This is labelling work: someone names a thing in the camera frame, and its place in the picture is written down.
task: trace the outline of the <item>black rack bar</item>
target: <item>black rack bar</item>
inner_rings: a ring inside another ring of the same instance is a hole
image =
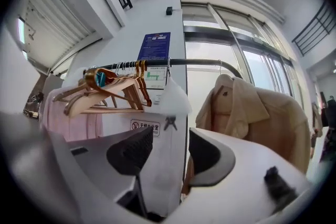
[[[131,62],[123,62],[119,66],[121,67],[132,67],[134,61]],[[156,67],[156,66],[167,66],[168,60],[146,60],[146,64],[148,67]],[[232,72],[236,77],[243,78],[239,71],[235,69],[232,65],[220,61],[220,60],[208,60],[208,59],[171,59],[170,60],[171,66],[183,66],[183,65],[199,65],[199,66],[222,66]],[[112,65],[103,66],[100,68],[105,69],[116,69],[118,67],[117,63]]]

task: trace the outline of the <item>blue poster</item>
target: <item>blue poster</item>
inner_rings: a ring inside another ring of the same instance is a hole
[[[145,35],[138,60],[168,59],[170,33]]]

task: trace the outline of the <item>pink shirt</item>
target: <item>pink shirt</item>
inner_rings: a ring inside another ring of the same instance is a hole
[[[102,114],[80,114],[74,118],[69,118],[64,114],[65,102],[53,102],[54,96],[59,93],[71,90],[75,87],[66,87],[52,90],[47,99],[44,100],[44,110],[41,122],[47,130],[59,133],[64,136],[67,142],[86,140],[103,136],[102,133]],[[68,97],[70,100],[74,96],[85,92],[85,90],[76,92]]]

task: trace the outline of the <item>hanging clothes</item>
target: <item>hanging clothes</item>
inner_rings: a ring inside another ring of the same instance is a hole
[[[196,127],[264,145],[303,173],[307,171],[308,120],[295,99],[285,94],[222,74],[196,117]],[[188,193],[192,176],[190,159],[182,193]]]
[[[74,86],[52,90],[45,100],[42,124],[47,130],[59,133],[64,136],[67,142],[86,140],[103,136],[102,114],[80,114],[69,118],[64,114],[66,102],[53,102],[54,96],[75,88]],[[78,91],[67,99],[84,93],[86,90]]]

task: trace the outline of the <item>coat collar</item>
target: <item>coat collar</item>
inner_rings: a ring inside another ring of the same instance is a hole
[[[244,138],[248,133],[248,124],[269,118],[269,114],[252,84],[240,78],[235,78],[232,83],[230,76],[222,74],[217,78],[215,88],[210,92],[197,115],[196,127],[212,129],[211,100],[221,86],[233,89],[232,110],[224,134]],[[221,94],[218,96],[221,99],[215,100],[215,102],[223,102]]]

